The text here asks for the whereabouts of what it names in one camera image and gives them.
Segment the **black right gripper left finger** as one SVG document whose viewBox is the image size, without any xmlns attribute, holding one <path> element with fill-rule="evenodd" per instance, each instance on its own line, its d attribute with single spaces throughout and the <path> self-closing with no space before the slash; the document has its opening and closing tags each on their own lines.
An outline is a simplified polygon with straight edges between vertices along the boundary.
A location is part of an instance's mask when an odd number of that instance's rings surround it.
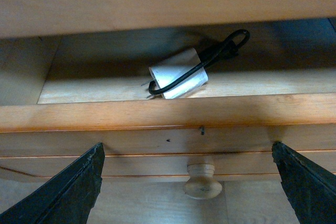
<svg viewBox="0 0 336 224">
<path fill-rule="evenodd" d="M 1 223 L 87 223 L 102 185 L 102 143 L 1 214 Z"/>
</svg>

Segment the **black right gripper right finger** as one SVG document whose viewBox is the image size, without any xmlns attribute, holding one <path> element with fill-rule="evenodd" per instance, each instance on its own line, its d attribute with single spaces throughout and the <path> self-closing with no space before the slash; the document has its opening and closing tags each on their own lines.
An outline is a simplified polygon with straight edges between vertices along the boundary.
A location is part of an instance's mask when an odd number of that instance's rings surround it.
<svg viewBox="0 0 336 224">
<path fill-rule="evenodd" d="M 300 223 L 335 223 L 335 174 L 282 142 L 272 145 L 282 188 Z"/>
</svg>

